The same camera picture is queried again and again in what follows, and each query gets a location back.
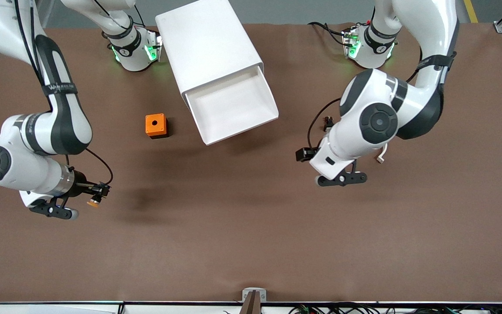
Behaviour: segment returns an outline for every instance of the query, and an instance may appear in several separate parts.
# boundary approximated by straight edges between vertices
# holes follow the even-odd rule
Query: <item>green light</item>
[[[115,61],[120,62],[119,57],[117,56],[117,52],[115,51],[115,48],[113,46],[112,46],[112,51],[113,51],[113,54],[115,55]]]
[[[145,50],[147,52],[148,59],[150,59],[151,61],[156,60],[156,49],[145,46]]]
[[[390,58],[390,54],[392,54],[392,48],[394,48],[394,43],[392,44],[392,46],[390,46],[389,54],[387,55],[387,59]]]
[[[361,42],[357,40],[354,46],[350,48],[350,58],[355,59],[359,48],[361,48]]]

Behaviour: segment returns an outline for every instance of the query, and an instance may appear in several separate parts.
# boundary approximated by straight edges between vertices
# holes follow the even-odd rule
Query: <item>gray floor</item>
[[[155,25],[154,18],[194,0],[139,0],[139,8],[146,24]],[[66,8],[60,0],[37,0],[44,27],[92,28],[88,18]],[[374,0],[231,0],[237,16],[243,23],[306,24],[313,20],[339,24],[368,20]],[[472,0],[481,22],[498,20],[502,16],[502,0]],[[138,20],[135,10],[128,12]],[[457,0],[457,13],[461,22],[469,22],[463,0]]]

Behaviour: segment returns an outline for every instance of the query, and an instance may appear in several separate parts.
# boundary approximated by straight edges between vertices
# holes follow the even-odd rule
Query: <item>table surface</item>
[[[361,69],[319,28],[245,28],[280,117],[210,147],[167,62],[130,73],[100,30],[48,30],[115,179],[99,209],[70,200],[72,222],[0,187],[0,301],[239,300],[249,286],[269,300],[502,301],[502,35],[462,24],[434,129],[391,141],[382,165],[360,159],[366,183],[321,188],[294,152]],[[398,39],[383,70],[406,79],[419,50]],[[0,126],[46,108],[29,66],[0,55]],[[145,135],[151,113],[169,117],[171,137]],[[70,159],[108,179],[90,154]]]

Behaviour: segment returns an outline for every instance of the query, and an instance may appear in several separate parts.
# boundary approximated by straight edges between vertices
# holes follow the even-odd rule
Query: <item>orange block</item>
[[[168,134],[168,119],[163,113],[146,116],[146,133],[151,139],[161,139],[169,137]]]

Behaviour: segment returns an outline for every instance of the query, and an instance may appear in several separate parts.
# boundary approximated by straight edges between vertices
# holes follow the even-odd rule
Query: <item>white plastic clip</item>
[[[385,155],[385,153],[387,152],[387,148],[389,147],[389,144],[386,143],[385,146],[383,146],[383,151],[381,151],[381,153],[377,156],[377,161],[382,164],[385,162],[385,159],[383,158],[383,156]]]

